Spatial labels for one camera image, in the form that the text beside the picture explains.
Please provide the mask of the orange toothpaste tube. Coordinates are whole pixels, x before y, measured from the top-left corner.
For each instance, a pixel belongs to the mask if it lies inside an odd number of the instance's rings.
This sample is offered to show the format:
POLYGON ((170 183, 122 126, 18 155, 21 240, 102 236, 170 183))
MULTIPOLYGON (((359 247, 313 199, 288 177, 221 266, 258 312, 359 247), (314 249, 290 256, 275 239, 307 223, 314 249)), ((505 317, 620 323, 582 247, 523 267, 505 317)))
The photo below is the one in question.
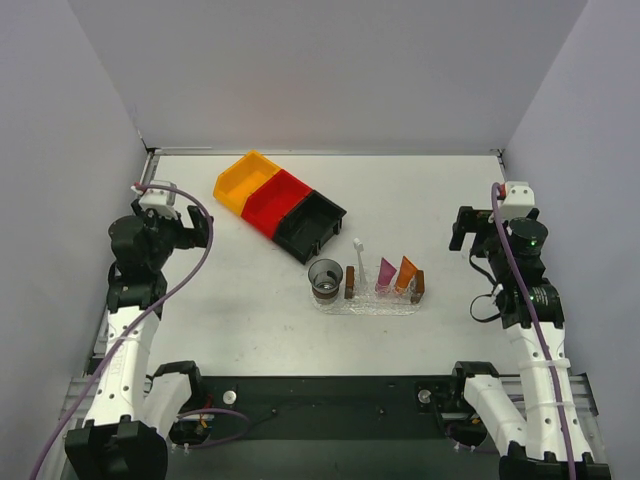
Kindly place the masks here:
POLYGON ((418 268, 416 265, 406 256, 402 257, 400 269, 398 271, 394 291, 398 294, 403 294, 409 287, 409 284, 416 275, 418 268))

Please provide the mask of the clear holder with wooden ends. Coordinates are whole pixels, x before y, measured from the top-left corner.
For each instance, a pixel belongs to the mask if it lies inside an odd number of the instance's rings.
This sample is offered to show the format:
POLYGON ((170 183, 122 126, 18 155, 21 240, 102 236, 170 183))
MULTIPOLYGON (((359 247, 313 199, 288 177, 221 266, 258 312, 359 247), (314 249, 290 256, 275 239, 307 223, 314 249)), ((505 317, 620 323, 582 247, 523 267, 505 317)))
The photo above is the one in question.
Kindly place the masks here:
POLYGON ((393 286, 386 292, 377 292, 375 286, 361 284, 355 266, 347 266, 344 274, 344 298, 351 303, 368 305, 419 305, 425 294, 424 271, 418 270, 403 293, 397 293, 393 286))

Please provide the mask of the pink toothpaste tube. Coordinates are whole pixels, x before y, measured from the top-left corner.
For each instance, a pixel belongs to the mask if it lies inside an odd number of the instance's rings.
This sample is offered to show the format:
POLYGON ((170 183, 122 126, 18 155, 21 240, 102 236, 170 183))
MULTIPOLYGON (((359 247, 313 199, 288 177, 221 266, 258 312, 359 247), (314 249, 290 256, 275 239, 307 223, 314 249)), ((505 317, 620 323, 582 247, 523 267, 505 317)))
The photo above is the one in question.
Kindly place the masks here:
POLYGON ((379 271, 374 290, 377 294, 386 294, 390 290, 390 285, 397 273, 397 269, 386 258, 380 260, 379 271))

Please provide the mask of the white toothbrush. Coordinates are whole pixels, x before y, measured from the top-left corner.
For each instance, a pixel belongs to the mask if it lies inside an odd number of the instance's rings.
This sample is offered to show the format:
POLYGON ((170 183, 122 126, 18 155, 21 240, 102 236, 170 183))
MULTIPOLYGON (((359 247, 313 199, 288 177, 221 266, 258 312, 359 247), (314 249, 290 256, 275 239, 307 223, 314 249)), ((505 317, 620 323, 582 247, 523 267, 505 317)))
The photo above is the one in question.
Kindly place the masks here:
POLYGON ((363 257, 364 244, 359 238, 354 238, 353 247, 357 255, 359 282, 361 285, 361 289, 365 291, 368 288, 369 282, 367 278, 366 268, 364 264, 364 257, 363 257))

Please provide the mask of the glass cup with brown band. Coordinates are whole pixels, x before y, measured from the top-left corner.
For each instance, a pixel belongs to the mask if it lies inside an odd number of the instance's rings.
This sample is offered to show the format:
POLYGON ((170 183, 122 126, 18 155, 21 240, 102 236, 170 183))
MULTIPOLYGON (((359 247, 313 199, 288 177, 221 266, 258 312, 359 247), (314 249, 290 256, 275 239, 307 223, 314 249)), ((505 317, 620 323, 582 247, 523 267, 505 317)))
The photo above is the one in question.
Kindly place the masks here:
POLYGON ((308 270, 311 292, 316 301, 333 301, 343 280, 341 265, 332 259, 319 259, 308 270))

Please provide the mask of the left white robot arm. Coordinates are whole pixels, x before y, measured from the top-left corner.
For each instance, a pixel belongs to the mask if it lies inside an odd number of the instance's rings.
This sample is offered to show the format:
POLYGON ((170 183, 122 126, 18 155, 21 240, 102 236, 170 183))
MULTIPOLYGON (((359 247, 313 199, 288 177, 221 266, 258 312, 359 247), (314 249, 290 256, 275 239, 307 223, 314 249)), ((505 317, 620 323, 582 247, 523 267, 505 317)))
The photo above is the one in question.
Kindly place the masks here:
POLYGON ((190 227, 171 206, 135 201, 109 229, 114 262, 108 274, 107 346, 95 370, 97 389, 81 427, 70 430, 66 456, 80 479, 162 479, 166 440, 183 411, 204 402, 192 361, 165 364, 158 386, 144 391, 154 336, 170 297, 162 269, 177 250, 209 252, 213 219, 190 206, 190 227))

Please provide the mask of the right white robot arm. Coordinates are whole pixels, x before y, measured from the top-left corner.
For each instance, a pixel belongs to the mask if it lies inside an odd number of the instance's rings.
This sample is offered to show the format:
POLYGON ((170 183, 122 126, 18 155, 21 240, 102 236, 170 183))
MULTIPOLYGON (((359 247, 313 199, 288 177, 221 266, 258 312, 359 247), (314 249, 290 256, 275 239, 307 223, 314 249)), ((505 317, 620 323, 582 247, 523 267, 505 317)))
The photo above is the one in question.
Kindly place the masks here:
POLYGON ((461 250, 473 235, 469 256, 489 264, 495 317, 515 351, 524 408, 483 362, 457 363, 461 397, 498 450, 500 478, 608 479, 609 466, 595 459, 580 424, 561 299, 541 259, 548 230, 537 216, 536 209, 511 220, 470 206, 458 211, 449 248, 461 250))

